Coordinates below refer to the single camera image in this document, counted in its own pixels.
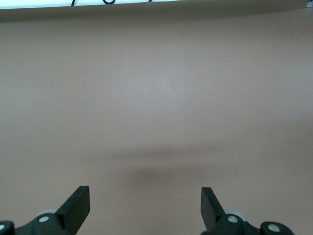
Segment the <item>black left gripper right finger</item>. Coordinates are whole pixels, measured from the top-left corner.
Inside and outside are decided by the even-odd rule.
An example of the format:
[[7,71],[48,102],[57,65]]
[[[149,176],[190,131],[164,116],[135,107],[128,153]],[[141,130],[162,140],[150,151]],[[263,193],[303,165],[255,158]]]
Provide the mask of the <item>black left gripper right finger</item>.
[[263,222],[252,226],[237,210],[224,210],[210,187],[201,188],[201,216],[206,227],[203,235],[292,235],[294,232],[284,224]]

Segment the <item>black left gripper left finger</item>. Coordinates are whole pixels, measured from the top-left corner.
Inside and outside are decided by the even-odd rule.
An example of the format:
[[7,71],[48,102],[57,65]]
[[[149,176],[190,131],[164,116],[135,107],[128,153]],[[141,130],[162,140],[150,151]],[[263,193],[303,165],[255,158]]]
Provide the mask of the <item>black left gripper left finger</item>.
[[55,211],[38,215],[27,224],[15,227],[9,220],[0,222],[2,235],[75,235],[90,212],[88,186],[79,186]]

